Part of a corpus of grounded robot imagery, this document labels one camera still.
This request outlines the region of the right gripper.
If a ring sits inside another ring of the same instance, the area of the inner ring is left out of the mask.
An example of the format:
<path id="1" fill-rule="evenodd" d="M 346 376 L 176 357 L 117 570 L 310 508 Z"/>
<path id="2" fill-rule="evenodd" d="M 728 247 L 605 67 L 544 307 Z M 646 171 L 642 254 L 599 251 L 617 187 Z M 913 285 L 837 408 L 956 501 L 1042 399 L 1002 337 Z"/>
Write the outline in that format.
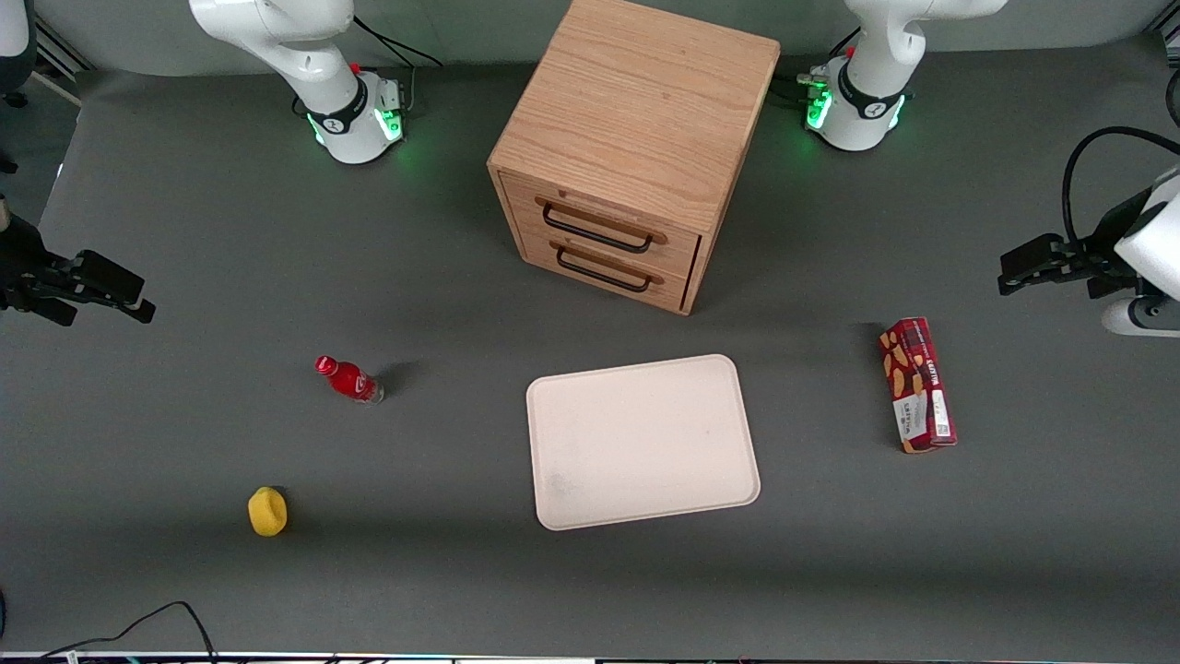
<path id="1" fill-rule="evenodd" d="M 17 215 L 4 213 L 1 231 L 1 310 L 37 314 L 58 326 L 72 326 L 77 308 L 63 302 L 72 287 L 67 281 L 79 267 L 79 283 L 109 300 L 109 305 L 150 324 L 157 307 L 140 300 L 145 281 L 131 270 L 93 251 L 66 259 L 46 249 L 41 232 Z"/>

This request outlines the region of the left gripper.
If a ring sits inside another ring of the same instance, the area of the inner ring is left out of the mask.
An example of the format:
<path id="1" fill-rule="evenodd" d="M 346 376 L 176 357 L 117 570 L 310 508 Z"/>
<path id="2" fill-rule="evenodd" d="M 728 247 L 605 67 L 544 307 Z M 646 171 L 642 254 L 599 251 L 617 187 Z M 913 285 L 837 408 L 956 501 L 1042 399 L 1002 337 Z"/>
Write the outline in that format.
<path id="1" fill-rule="evenodd" d="M 999 257 L 1002 297 L 1041 283 L 1087 281 L 1089 298 L 1148 283 L 1179 298 L 1179 175 L 1171 169 L 1150 188 L 1108 210 L 1086 239 L 1045 232 Z"/>

